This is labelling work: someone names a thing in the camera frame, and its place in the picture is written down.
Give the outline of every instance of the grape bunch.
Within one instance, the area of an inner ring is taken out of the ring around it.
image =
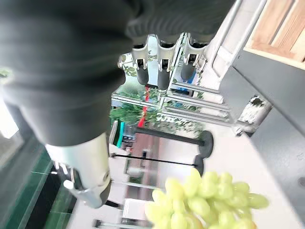
[[[153,229],[256,229],[251,208],[266,208],[269,202],[250,193],[247,183],[232,179],[229,173],[216,172],[201,178],[195,168],[183,185],[168,178],[166,194],[159,189],[152,192],[154,201],[146,204],[146,217]]]

